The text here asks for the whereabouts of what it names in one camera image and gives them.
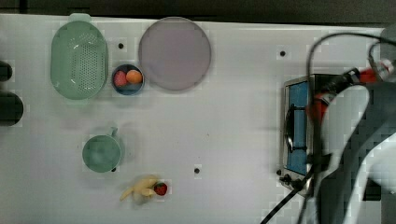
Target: black cylinder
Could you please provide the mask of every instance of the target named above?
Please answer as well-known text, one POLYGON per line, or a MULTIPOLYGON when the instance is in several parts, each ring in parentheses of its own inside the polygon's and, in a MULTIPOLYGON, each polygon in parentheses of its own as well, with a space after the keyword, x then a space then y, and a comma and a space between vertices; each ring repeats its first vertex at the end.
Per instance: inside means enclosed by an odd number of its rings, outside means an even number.
POLYGON ((0 62, 0 81, 7 81, 12 77, 12 68, 8 63, 0 62))
POLYGON ((0 126, 11 126, 22 118, 23 103, 20 97, 8 91, 0 91, 0 126))

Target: blue bowl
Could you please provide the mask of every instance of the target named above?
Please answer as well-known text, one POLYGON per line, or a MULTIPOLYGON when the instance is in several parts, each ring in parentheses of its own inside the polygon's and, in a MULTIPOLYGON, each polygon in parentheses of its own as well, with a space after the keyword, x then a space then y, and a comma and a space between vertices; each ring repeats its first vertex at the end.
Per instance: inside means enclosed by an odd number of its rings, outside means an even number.
POLYGON ((140 71, 140 69, 138 69, 136 66, 133 66, 131 64, 123 64, 123 65, 118 66, 113 71, 113 75, 111 76, 111 85, 113 85, 114 90, 116 90, 116 92, 118 92, 119 94, 122 94, 122 95, 136 95, 139 92, 141 92, 143 90, 143 87, 145 86, 145 76, 143 75, 142 71, 140 71), (126 85, 126 86, 117 87, 114 84, 114 76, 116 75, 116 73, 118 71, 122 71, 125 74, 127 74, 131 70, 138 71, 140 74, 142 74, 143 81, 141 83, 137 83, 137 84, 128 83, 128 85, 126 85))

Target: tabletop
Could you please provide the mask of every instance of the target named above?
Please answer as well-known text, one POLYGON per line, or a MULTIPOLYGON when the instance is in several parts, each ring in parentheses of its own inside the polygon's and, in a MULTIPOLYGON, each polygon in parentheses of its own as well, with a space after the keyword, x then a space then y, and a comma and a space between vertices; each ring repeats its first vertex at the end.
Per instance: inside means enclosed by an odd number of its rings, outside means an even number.
MULTIPOLYGON (((139 65, 140 37, 154 22, 92 18, 107 42, 109 74, 124 63, 139 65)), ((66 23, 67 17, 0 15, 0 60, 14 71, 1 88, 25 106, 18 124, 0 127, 2 223, 260 223, 290 192, 275 174, 283 83, 304 76, 309 47, 321 36, 381 32, 197 22, 211 43, 212 62, 195 88, 170 92, 147 83, 140 94, 122 96, 109 78, 88 103, 76 104, 50 82, 51 40, 66 23), (119 128, 125 155, 117 172, 97 174, 85 167, 81 151, 90 136, 111 126, 119 128), (147 174, 167 181, 168 195, 120 202, 147 174)), ((373 42, 331 39, 318 49, 314 71, 366 67, 373 42)), ((295 196, 272 223, 295 223, 302 201, 295 196)))

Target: strawberry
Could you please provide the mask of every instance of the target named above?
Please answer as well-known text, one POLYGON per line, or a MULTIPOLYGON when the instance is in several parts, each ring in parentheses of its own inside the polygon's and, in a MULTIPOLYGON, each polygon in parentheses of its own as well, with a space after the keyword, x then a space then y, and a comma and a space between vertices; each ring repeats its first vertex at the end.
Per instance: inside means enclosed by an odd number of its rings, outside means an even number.
POLYGON ((168 191, 168 186, 166 186, 166 184, 164 184, 164 183, 162 183, 162 182, 157 183, 157 184, 154 186, 154 191, 155 191, 158 195, 163 196, 163 195, 166 194, 166 191, 168 191))
POLYGON ((122 71, 118 71, 116 75, 114 75, 113 81, 116 87, 123 87, 128 84, 128 81, 126 80, 126 74, 122 71))

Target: green colander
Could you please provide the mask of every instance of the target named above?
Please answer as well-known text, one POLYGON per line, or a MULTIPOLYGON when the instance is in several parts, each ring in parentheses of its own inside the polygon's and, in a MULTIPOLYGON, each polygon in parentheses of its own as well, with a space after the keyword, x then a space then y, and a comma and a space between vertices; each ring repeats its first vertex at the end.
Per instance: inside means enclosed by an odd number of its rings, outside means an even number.
POLYGON ((52 39, 50 79, 71 100, 93 97, 107 78, 107 46, 87 14, 71 14, 52 39))

